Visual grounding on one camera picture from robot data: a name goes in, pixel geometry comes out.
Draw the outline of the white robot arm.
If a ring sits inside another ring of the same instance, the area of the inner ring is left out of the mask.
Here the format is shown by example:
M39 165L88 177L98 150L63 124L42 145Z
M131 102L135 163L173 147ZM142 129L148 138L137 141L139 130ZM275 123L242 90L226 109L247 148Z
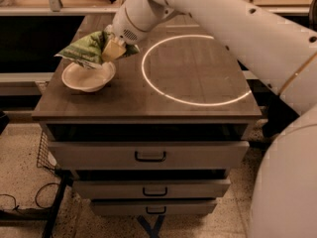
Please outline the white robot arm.
M175 12L189 15L298 115L264 155L248 238L317 238L315 32L243 0L126 0L113 31L135 44Z

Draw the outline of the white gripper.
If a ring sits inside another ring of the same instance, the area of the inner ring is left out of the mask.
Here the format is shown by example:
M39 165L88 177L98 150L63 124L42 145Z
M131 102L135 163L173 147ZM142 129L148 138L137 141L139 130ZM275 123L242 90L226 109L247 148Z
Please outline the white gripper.
M143 2L125 2L116 15L112 25L104 31L107 35L114 35L129 45L143 40L150 30L150 6ZM125 43L116 39L110 40L105 46L101 57L104 62L118 59L126 52Z

